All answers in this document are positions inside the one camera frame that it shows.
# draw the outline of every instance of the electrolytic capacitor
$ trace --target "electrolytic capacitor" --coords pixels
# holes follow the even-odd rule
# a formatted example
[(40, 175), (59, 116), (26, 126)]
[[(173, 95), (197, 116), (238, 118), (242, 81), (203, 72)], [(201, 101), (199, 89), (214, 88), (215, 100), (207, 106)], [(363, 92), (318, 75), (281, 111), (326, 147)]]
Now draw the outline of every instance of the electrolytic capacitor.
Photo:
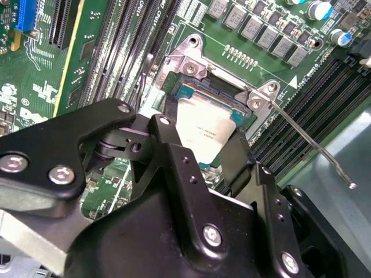
[(335, 29), (330, 34), (330, 41), (341, 47), (347, 47), (352, 41), (352, 35), (341, 29)]
[(332, 10), (331, 3), (315, 1), (309, 5), (307, 14), (311, 20), (326, 20), (330, 17)]
[(300, 5), (305, 3), (307, 0), (286, 0), (286, 3), (289, 5)]

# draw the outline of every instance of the motherboard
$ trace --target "motherboard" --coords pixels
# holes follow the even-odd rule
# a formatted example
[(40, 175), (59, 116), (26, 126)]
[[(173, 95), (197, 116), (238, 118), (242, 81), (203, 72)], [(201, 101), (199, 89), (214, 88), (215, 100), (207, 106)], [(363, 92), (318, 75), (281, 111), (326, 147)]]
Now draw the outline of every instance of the motherboard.
[[(236, 130), (285, 179), (371, 104), (366, 0), (0, 0), (0, 136), (114, 97), (175, 120), (206, 183)], [(130, 201), (130, 163), (87, 178), (93, 220)]]

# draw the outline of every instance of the green circuit board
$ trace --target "green circuit board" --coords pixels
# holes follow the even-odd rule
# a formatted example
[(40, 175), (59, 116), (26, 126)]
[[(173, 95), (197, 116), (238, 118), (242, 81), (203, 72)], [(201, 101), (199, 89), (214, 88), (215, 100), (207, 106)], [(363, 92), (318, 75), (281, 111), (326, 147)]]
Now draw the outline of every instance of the green circuit board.
[[(155, 16), (144, 25), (142, 22), (150, 12), (151, 1), (74, 0), (70, 2), (77, 2), (78, 5), (75, 5), (76, 15), (68, 22), (73, 30), (67, 42), (68, 47), (56, 47), (50, 43), (50, 32), (56, 2), (59, 1), (35, 0), (38, 11), (35, 25), (27, 32), (16, 29), (20, 1), (10, 0), (6, 6), (0, 4), (0, 110), (4, 114), (4, 118), (0, 119), (4, 127), (0, 129), (3, 132), (0, 135), (107, 97), (131, 100), (132, 95), (128, 90), (136, 84), (136, 77), (143, 65), (144, 51), (138, 51), (133, 58), (129, 55), (129, 51), (133, 51), (130, 47), (135, 46), (135, 36), (143, 28), (148, 28), (148, 34), (140, 38), (143, 40), (143, 49), (157, 41), (154, 30), (165, 20), (163, 11), (174, 2), (180, 3), (176, 16), (168, 30), (158, 30), (164, 40), (158, 46), (144, 91), (144, 107), (157, 111), (162, 111), (165, 96), (172, 92), (180, 77), (179, 74), (171, 73), (163, 86), (156, 88), (155, 82), (159, 78), (162, 64), (191, 34), (201, 36), (204, 58), (249, 86), (258, 88), (269, 80), (278, 81), (281, 90), (277, 103), (284, 107), (321, 67), (331, 51), (338, 47), (329, 40), (333, 30), (339, 28), (349, 32), (357, 41), (368, 35), (371, 23), (371, 3), (365, 2), (355, 11), (355, 7), (364, 2), (362, 0), (334, 1), (334, 10), (329, 19), (324, 21), (308, 19), (307, 9), (313, 1), (288, 5), (283, 0), (230, 0), (223, 14), (216, 19), (209, 14), (214, 0), (163, 0), (157, 1)], [(257, 14), (255, 8), (261, 3), (264, 8)], [(288, 57), (279, 58), (272, 54), (271, 48), (259, 46), (256, 39), (246, 39), (241, 35), (244, 20), (234, 30), (228, 27), (228, 16), (236, 6), (243, 10), (244, 17), (259, 18), (264, 28), (272, 28), (277, 36), (285, 37), (303, 49), (305, 58), (298, 65), (292, 66), (288, 63)], [(134, 13), (128, 21), (127, 30), (119, 36), (122, 27), (126, 26), (123, 24), (126, 12), (124, 7), (132, 8)], [(275, 13), (279, 14), (279, 20), (270, 23)], [(294, 29), (285, 33), (285, 26), (289, 23), (294, 24)], [(303, 34), (307, 35), (307, 39), (300, 42)], [(134, 59), (135, 63), (125, 72), (124, 65), (130, 59)], [(125, 87), (120, 83), (123, 76), (127, 80)], [(103, 90), (99, 95), (97, 92), (102, 82), (107, 82), (109, 90)], [(254, 127), (248, 138), (250, 145), (259, 140), (276, 115), (276, 112), (272, 112), (260, 126)], [(252, 126), (254, 119), (251, 117), (245, 123), (246, 129)], [(89, 176), (82, 197), (84, 215), (96, 219), (129, 202), (130, 179), (129, 163), (120, 159), (102, 173)], [(215, 188), (219, 182), (217, 178), (209, 186)]]

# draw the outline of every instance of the black mechanical arm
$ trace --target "black mechanical arm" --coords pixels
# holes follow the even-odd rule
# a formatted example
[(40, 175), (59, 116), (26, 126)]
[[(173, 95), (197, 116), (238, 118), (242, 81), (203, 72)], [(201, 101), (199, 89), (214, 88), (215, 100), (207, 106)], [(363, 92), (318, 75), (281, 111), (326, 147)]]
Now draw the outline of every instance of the black mechanical arm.
[[(0, 236), (71, 278), (348, 277), (346, 260), (368, 277), (304, 192), (279, 193), (243, 135), (221, 155), (230, 197), (208, 190), (172, 120), (116, 99), (20, 130), (0, 139)], [(132, 201), (90, 223), (86, 175), (115, 158), (131, 161)]]

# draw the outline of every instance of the blue pcie slot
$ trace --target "blue pcie slot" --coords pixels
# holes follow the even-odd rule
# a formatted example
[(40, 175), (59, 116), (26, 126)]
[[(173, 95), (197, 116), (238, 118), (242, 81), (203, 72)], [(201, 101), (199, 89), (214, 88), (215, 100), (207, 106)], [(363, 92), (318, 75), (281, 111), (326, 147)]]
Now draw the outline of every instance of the blue pcie slot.
[(16, 28), (21, 32), (34, 29), (38, 0), (20, 0), (18, 24)]

